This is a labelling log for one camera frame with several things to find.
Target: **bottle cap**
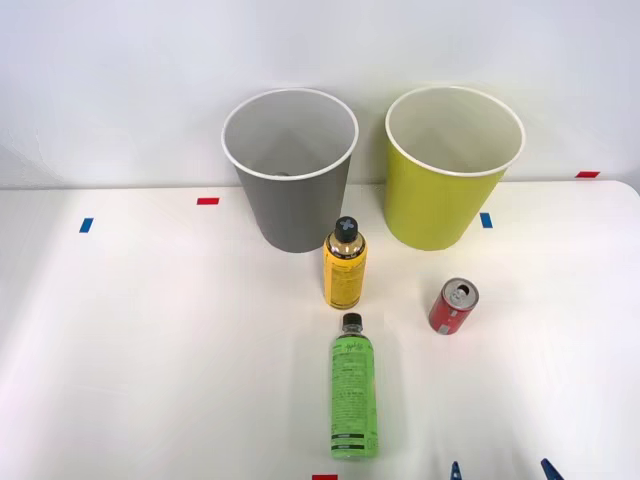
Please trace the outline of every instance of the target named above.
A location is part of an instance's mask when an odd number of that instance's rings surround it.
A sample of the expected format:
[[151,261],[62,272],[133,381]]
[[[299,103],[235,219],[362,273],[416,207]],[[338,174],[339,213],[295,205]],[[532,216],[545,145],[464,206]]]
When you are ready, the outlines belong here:
[[362,317],[360,316],[359,313],[354,313],[354,312],[345,313],[342,316],[342,326],[344,327],[346,325],[362,326]]
[[339,242],[351,243],[358,236],[358,222],[353,217],[340,217],[334,234]]

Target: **green label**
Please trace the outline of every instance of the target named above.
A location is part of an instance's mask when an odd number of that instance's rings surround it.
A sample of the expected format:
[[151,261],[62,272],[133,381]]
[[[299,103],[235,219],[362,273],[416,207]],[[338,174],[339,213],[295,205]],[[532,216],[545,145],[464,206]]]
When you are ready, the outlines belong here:
[[331,454],[374,457],[378,420],[373,347],[364,337],[338,338],[331,372]]

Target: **red can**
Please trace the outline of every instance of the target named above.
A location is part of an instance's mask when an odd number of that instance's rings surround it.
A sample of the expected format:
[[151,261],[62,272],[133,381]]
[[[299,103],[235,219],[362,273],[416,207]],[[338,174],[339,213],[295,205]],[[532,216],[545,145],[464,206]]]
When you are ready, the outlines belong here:
[[443,335],[456,333],[479,298],[478,289],[469,280],[452,278],[444,284],[429,312],[431,327]]

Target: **bin rim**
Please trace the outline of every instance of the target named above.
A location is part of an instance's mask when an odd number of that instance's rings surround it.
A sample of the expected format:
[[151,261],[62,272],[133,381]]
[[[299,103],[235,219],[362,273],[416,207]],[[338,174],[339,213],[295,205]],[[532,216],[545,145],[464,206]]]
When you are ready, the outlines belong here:
[[[272,95],[274,93],[282,93],[282,92],[305,92],[305,93],[313,93],[316,95],[320,95],[330,100],[333,100],[335,103],[340,105],[349,114],[349,117],[353,122],[353,128],[354,128],[353,141],[351,142],[351,145],[349,146],[347,151],[338,160],[314,172],[305,173],[303,175],[292,175],[292,176],[285,177],[280,175],[268,175],[266,173],[261,173],[261,172],[252,170],[249,167],[242,165],[238,160],[236,160],[233,157],[233,155],[231,155],[231,152],[227,147],[225,136],[226,136],[227,128],[229,127],[229,123],[231,122],[231,119],[235,116],[235,114],[238,113],[240,110],[242,110],[244,107],[246,107],[249,103],[255,100],[258,100],[259,98],[266,97],[267,95]],[[277,88],[275,90],[268,90],[266,92],[259,93],[258,95],[254,95],[253,97],[250,97],[245,101],[241,102],[240,105],[234,108],[231,111],[231,113],[227,115],[227,118],[225,119],[224,124],[222,126],[221,141],[222,141],[222,150],[224,151],[225,156],[229,159],[231,163],[233,163],[233,165],[236,168],[239,168],[240,170],[248,173],[249,175],[252,175],[254,177],[264,178],[265,180],[275,180],[280,182],[295,182],[298,180],[307,180],[309,178],[319,177],[320,175],[330,172],[331,170],[334,170],[335,168],[340,166],[352,155],[353,150],[356,148],[356,144],[358,143],[359,136],[360,136],[360,129],[358,127],[358,119],[356,118],[353,111],[349,108],[349,106],[346,103],[344,103],[342,100],[326,92],[315,90],[313,88],[292,87],[292,88]]]
[[[429,165],[428,163],[421,162],[420,160],[413,157],[412,155],[409,155],[409,153],[407,153],[407,151],[404,150],[398,144],[398,142],[396,142],[396,139],[393,137],[393,134],[391,133],[391,128],[389,126],[389,120],[391,118],[391,114],[393,113],[393,110],[395,109],[395,107],[398,106],[400,102],[402,102],[405,98],[411,95],[414,95],[416,93],[424,92],[427,90],[463,90],[466,92],[474,93],[476,95],[485,97],[491,100],[492,102],[494,102],[495,104],[497,104],[499,107],[501,107],[516,122],[516,124],[518,125],[518,129],[520,130],[520,138],[521,138],[520,148],[518,149],[516,154],[513,156],[513,158],[508,162],[504,163],[503,165],[500,165],[499,167],[492,168],[491,170],[485,170],[483,172],[453,172],[450,170],[444,170],[442,168],[434,167],[432,165]],[[511,164],[513,164],[518,159],[518,157],[520,157],[520,154],[522,153],[522,150],[524,150],[524,145],[527,140],[527,136],[526,136],[522,121],[520,120],[518,115],[516,115],[516,113],[509,106],[507,106],[507,104],[505,104],[501,100],[498,100],[496,97],[489,95],[488,93],[482,92],[480,90],[476,90],[475,88],[462,87],[458,85],[419,87],[405,93],[404,95],[401,95],[396,99],[395,102],[391,104],[391,106],[389,107],[389,110],[387,110],[387,115],[384,119],[384,127],[387,132],[387,137],[389,138],[389,141],[404,157],[411,160],[413,163],[415,163],[419,167],[426,168],[427,170],[431,170],[432,172],[435,172],[435,173],[440,173],[442,175],[449,175],[452,177],[486,177],[488,175],[492,175],[494,173],[498,173],[503,170],[506,170],[507,168],[509,168]]]

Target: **blue tape marker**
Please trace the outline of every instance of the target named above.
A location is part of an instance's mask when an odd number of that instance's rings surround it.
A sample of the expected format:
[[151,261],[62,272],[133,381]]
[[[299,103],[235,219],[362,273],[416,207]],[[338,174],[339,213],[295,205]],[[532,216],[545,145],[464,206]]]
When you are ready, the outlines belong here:
[[489,215],[488,213],[481,213],[480,221],[482,222],[482,228],[493,228],[493,224],[491,223],[491,215]]
[[89,229],[93,224],[93,218],[85,218],[80,227],[80,233],[89,233]]

